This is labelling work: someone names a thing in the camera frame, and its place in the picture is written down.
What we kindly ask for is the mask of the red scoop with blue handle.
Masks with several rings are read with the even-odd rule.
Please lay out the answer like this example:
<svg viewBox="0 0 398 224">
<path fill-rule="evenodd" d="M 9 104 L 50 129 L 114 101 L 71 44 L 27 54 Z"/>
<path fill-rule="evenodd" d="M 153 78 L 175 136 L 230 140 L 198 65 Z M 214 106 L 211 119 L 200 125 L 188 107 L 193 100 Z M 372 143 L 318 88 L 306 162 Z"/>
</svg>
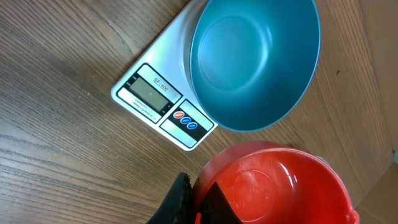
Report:
<svg viewBox="0 0 398 224">
<path fill-rule="evenodd" d="M 231 146 L 205 165 L 192 191 L 196 223 L 215 182 L 242 223 L 360 223 L 343 181 L 327 162 L 276 142 Z"/>
</svg>

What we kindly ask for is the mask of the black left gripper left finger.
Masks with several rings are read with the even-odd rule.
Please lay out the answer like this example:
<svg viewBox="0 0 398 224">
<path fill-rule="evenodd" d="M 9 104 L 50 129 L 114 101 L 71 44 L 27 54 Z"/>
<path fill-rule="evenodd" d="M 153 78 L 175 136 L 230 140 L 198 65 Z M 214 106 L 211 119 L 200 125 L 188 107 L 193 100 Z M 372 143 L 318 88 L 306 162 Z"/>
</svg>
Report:
<svg viewBox="0 0 398 224">
<path fill-rule="evenodd" d="M 192 223 L 192 200 L 190 177 L 187 173 L 181 172 L 147 224 Z"/>
</svg>

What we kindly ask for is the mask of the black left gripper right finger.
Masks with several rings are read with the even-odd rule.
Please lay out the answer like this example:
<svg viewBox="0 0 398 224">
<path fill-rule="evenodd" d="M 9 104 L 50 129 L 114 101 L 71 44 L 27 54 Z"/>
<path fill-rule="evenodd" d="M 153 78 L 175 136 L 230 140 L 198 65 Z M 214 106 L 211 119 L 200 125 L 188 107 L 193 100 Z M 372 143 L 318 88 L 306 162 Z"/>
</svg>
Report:
<svg viewBox="0 0 398 224">
<path fill-rule="evenodd" d="M 200 224 L 243 224 L 217 182 L 207 192 L 200 209 Z"/>
</svg>

